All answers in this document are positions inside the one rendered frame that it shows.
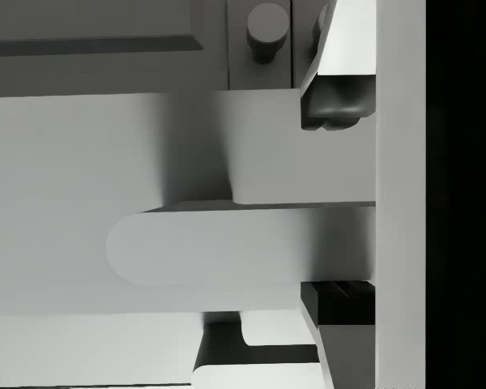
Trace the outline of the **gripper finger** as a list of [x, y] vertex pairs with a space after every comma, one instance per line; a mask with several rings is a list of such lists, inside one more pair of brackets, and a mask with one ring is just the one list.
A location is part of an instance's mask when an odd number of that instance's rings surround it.
[[301, 128], [344, 130], [376, 111], [376, 0], [327, 0], [301, 82]]
[[368, 281], [301, 283], [301, 313], [326, 389], [375, 389], [375, 288]]

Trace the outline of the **white cabinet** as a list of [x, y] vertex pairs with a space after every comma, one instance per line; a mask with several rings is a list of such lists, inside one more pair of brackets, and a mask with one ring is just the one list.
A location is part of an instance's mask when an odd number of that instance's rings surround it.
[[[236, 0], [250, 9], [268, 0]], [[174, 302], [287, 306], [292, 282], [144, 288], [109, 266], [121, 219], [231, 193], [218, 102], [293, 99], [317, 42], [317, 6], [269, 0], [291, 22], [273, 66], [256, 65], [245, 16], [225, 0], [0, 0], [0, 387], [114, 383], [85, 362], [98, 322], [160, 334]]]

